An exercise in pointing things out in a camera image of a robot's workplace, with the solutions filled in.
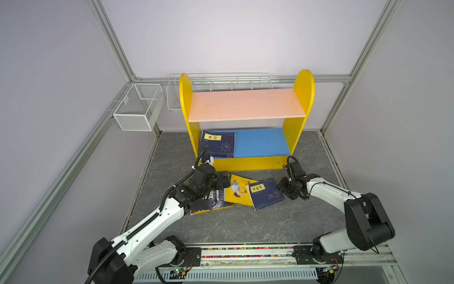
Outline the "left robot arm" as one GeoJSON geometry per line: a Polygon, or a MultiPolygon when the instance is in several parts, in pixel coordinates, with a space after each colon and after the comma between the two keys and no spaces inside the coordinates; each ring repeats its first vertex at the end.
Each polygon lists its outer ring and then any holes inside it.
{"type": "Polygon", "coordinates": [[[164,194],[159,206],[125,233],[95,243],[87,270],[87,284],[131,284],[143,272],[183,260],[185,245],[176,237],[152,244],[167,227],[183,218],[211,192],[230,186],[231,174],[204,163],[194,166],[164,194]]]}

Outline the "black book white characters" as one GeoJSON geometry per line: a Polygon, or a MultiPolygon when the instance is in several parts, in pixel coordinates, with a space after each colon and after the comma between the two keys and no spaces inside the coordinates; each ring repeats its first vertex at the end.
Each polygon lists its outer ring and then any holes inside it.
{"type": "Polygon", "coordinates": [[[233,203],[225,201],[224,189],[216,190],[212,191],[208,196],[195,201],[190,207],[190,215],[209,213],[234,206],[233,203]]]}

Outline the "yellow cartoon cover book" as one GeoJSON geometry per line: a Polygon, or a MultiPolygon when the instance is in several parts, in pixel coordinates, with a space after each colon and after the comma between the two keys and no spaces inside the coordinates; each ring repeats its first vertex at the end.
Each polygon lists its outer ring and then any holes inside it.
{"type": "Polygon", "coordinates": [[[232,204],[253,207],[248,187],[256,180],[244,178],[231,174],[230,187],[224,189],[223,197],[225,202],[232,204]]]}

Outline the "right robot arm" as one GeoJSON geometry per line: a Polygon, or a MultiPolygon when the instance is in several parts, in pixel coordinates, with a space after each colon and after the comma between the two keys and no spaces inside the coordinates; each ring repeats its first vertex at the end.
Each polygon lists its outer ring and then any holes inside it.
{"type": "Polygon", "coordinates": [[[325,263],[342,251],[359,249],[378,252],[377,246],[393,239],[396,231],[379,197],[372,193],[360,194],[341,188],[321,176],[307,174],[294,156],[284,166],[288,177],[279,182],[279,189],[291,200],[307,201],[319,198],[340,210],[345,216],[345,228],[313,239],[308,256],[317,263],[325,263]]]}

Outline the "navy book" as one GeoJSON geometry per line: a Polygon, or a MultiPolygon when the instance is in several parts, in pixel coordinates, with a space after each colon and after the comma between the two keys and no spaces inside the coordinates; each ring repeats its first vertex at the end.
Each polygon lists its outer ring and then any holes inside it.
{"type": "Polygon", "coordinates": [[[274,178],[251,183],[247,186],[247,189],[255,211],[265,209],[286,199],[274,178]]]}
{"type": "Polygon", "coordinates": [[[235,139],[235,132],[203,130],[199,143],[199,153],[206,149],[205,153],[215,158],[234,158],[235,139]]]}

